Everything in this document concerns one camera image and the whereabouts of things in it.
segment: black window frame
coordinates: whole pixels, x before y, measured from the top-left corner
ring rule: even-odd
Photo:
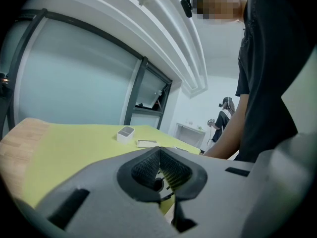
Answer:
[[[138,94],[141,88],[141,84],[144,78],[145,71],[149,71],[150,73],[154,74],[156,77],[158,77],[160,80],[162,80],[165,84],[167,84],[166,88],[166,94],[164,94],[162,103],[161,103],[161,109],[162,111],[154,111],[151,109],[142,109],[138,108],[135,106],[138,98]],[[158,120],[158,126],[156,127],[157,129],[160,129],[160,125],[163,120],[165,108],[166,108],[166,103],[168,100],[170,88],[172,85],[172,80],[170,80],[164,73],[162,73],[155,65],[153,65],[151,62],[149,62],[147,57],[144,57],[142,59],[141,65],[139,67],[139,71],[136,76],[136,80],[134,81],[133,88],[131,91],[126,115],[125,115],[125,120],[124,120],[124,125],[130,125],[131,120],[132,120],[132,115],[133,114],[141,114],[141,115],[149,115],[149,116],[156,116],[159,117]]]
[[[7,75],[7,79],[9,80],[8,84],[4,86],[6,88],[5,96],[1,98],[1,106],[2,108],[0,109],[0,140],[2,139],[2,132],[3,132],[3,127],[4,127],[4,121],[5,118],[7,117],[7,122],[8,122],[8,127],[9,130],[12,130],[15,127],[15,120],[14,120],[14,106],[13,106],[13,99],[14,99],[14,88],[16,84],[16,77],[17,73],[21,64],[21,59],[22,56],[25,52],[26,46],[33,35],[35,29],[39,25],[39,23],[42,21],[43,18],[48,18],[48,19],[54,19],[57,21],[61,21],[70,25],[74,25],[76,27],[79,27],[81,29],[87,30],[91,33],[94,33],[114,44],[117,46],[121,47],[125,51],[129,52],[133,56],[135,56],[137,59],[141,60],[141,66],[139,68],[139,71],[137,73],[131,95],[130,95],[130,100],[128,102],[128,108],[126,111],[126,117],[124,120],[124,125],[130,125],[132,113],[136,114],[149,114],[149,115],[155,115],[159,116],[159,122],[158,122],[158,127],[157,129],[160,128],[160,124],[164,115],[165,111],[165,106],[166,102],[168,99],[169,91],[170,91],[170,85],[172,83],[172,80],[170,80],[164,73],[162,73],[158,68],[156,68],[152,63],[148,61],[148,59],[144,56],[142,56],[140,53],[135,51],[133,48],[129,47],[127,44],[119,40],[118,38],[112,36],[111,34],[101,30],[98,27],[95,27],[89,23],[86,23],[84,21],[81,21],[79,19],[66,16],[60,13],[56,12],[51,12],[48,11],[47,9],[43,8],[41,10],[38,9],[26,9],[26,10],[21,10],[20,15],[17,17],[16,21],[23,21],[23,20],[29,20],[30,25],[27,27],[25,32],[23,33],[17,48],[14,52],[9,73]],[[141,110],[138,108],[135,108],[135,102],[134,101],[134,106],[131,108],[130,103],[132,102],[131,98],[136,98],[137,94],[140,90],[141,82],[144,76],[145,69],[156,75],[158,78],[160,78],[162,81],[166,82],[168,84],[168,87],[166,89],[166,93],[163,99],[162,103],[162,112],[159,111],[151,111],[151,110]]]

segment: table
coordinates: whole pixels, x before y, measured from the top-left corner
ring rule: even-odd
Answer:
[[[32,207],[55,186],[93,162],[139,150],[138,139],[156,140],[191,153],[200,150],[148,125],[131,126],[134,139],[116,141],[122,125],[67,125],[25,119],[0,142],[0,171],[10,192]]]

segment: black t-shirt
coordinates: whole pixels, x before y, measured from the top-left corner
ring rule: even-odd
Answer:
[[[315,41],[309,40],[289,1],[247,2],[236,96],[249,94],[249,101],[235,160],[255,162],[259,153],[297,133],[281,96],[305,65]]]
[[[220,111],[218,118],[217,118],[217,121],[214,124],[220,129],[217,129],[216,132],[214,133],[214,135],[212,137],[213,142],[216,143],[218,141],[218,139],[222,135],[222,130],[224,130],[226,128],[229,121],[230,121],[229,117],[223,111]]]

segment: frosted glass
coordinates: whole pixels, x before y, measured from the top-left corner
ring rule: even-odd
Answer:
[[[165,85],[166,84],[162,80],[146,70],[141,83],[136,105],[142,103],[144,107],[150,109],[153,108]]]
[[[130,125],[149,125],[153,128],[157,128],[159,124],[158,116],[132,114]]]
[[[119,124],[137,58],[79,27],[47,20],[21,82],[19,120]]]
[[[8,74],[16,47],[29,24],[30,21],[18,21],[5,36],[0,53],[0,73]]]

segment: window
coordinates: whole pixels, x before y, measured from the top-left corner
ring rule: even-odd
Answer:
[[[144,58],[133,85],[125,125],[159,129],[172,81]]]
[[[138,59],[100,36],[47,19],[27,58],[14,110],[68,124],[119,125]]]
[[[30,22],[31,22],[30,20],[17,21],[13,24],[11,29],[8,31],[1,48],[0,73],[2,74],[2,76],[0,78],[5,78],[8,76],[10,67],[12,65],[12,59],[13,59],[14,53],[17,50],[17,46],[25,30],[30,25]],[[3,130],[1,132],[2,132],[2,137],[4,137],[9,132],[7,116],[5,116]]]

